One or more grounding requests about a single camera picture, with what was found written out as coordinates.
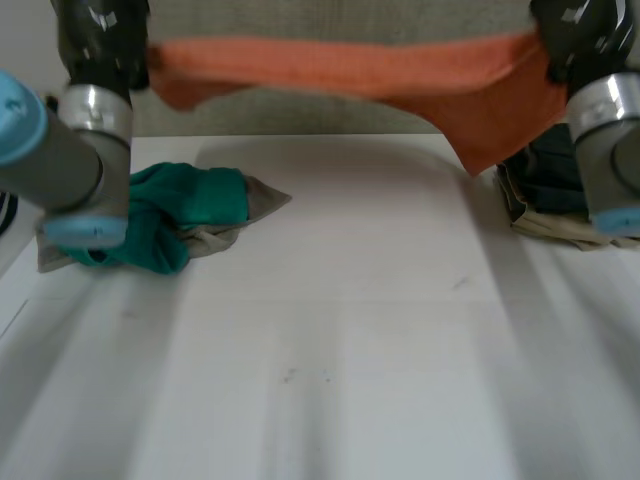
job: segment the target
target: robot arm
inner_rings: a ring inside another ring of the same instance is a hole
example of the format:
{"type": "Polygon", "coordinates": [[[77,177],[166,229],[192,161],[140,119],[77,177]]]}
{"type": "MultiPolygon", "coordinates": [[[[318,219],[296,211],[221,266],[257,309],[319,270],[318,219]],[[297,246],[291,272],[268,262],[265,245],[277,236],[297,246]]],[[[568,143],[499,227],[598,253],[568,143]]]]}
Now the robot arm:
{"type": "Polygon", "coordinates": [[[0,190],[45,210],[50,241],[121,244],[127,229],[133,111],[148,86],[146,0],[54,0],[71,77],[58,116],[0,72],[0,190]]]}
{"type": "Polygon", "coordinates": [[[640,233],[640,74],[626,66],[635,40],[630,0],[532,0],[551,59],[568,87],[567,116],[597,230],[640,233]]]}
{"type": "MultiPolygon", "coordinates": [[[[59,245],[125,239],[133,112],[146,88],[147,0],[52,0],[71,81],[58,117],[0,72],[0,190],[46,212],[59,245]]],[[[549,76],[568,85],[568,117],[596,228],[640,232],[640,74],[625,66],[631,0],[532,0],[549,76]]]]}

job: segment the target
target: orange cloth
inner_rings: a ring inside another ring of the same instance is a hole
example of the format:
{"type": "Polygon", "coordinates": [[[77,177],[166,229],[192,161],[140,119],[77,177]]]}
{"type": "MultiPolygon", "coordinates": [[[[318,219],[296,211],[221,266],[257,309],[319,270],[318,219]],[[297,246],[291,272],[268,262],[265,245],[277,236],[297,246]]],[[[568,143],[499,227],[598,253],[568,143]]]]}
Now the orange cloth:
{"type": "Polygon", "coordinates": [[[433,123],[472,175],[564,115],[547,65],[535,33],[405,47],[193,38],[149,51],[151,85],[176,109],[258,85],[367,98],[433,123]]]}

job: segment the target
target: white tabletop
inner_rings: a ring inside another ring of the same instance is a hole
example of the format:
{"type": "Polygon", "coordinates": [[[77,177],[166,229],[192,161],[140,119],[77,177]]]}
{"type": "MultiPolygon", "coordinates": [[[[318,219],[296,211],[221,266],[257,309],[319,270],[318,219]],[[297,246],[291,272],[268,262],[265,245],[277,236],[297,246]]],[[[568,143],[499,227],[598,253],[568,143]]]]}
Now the white tabletop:
{"type": "Polygon", "coordinates": [[[176,277],[30,243],[0,479],[637,479],[640,255],[520,237],[439,135],[138,139],[293,195],[176,277]]]}

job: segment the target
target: green cloth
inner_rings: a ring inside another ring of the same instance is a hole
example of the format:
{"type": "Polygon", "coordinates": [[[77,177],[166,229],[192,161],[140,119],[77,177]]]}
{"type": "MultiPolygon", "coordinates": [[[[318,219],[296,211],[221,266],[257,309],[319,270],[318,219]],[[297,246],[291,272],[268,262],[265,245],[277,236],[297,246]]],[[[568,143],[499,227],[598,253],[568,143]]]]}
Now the green cloth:
{"type": "Polygon", "coordinates": [[[248,218],[247,188],[239,170],[201,170],[186,163],[160,163],[131,175],[124,244],[100,251],[64,251],[84,265],[125,263],[171,274],[189,261],[187,247],[176,237],[176,230],[235,225],[248,218]]]}

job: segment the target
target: gray cloth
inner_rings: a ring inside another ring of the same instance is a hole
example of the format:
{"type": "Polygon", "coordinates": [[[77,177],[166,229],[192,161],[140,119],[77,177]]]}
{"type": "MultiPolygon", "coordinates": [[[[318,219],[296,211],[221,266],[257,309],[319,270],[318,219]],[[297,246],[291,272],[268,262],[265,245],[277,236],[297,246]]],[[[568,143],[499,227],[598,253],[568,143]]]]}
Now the gray cloth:
{"type": "MultiPolygon", "coordinates": [[[[272,214],[291,200],[289,195],[265,185],[254,177],[245,176],[245,183],[249,220],[237,225],[200,225],[190,230],[175,232],[187,245],[190,258],[206,257],[227,250],[236,242],[244,227],[272,214]]],[[[36,240],[40,273],[52,272],[75,263],[75,260],[51,244],[40,228],[36,232],[36,240]]]]}
{"type": "Polygon", "coordinates": [[[620,248],[640,246],[640,240],[637,238],[611,237],[597,232],[586,214],[558,215],[536,212],[516,185],[509,169],[504,165],[498,168],[496,178],[511,218],[511,228],[518,233],[547,240],[570,242],[583,251],[595,250],[607,245],[620,248]]]}

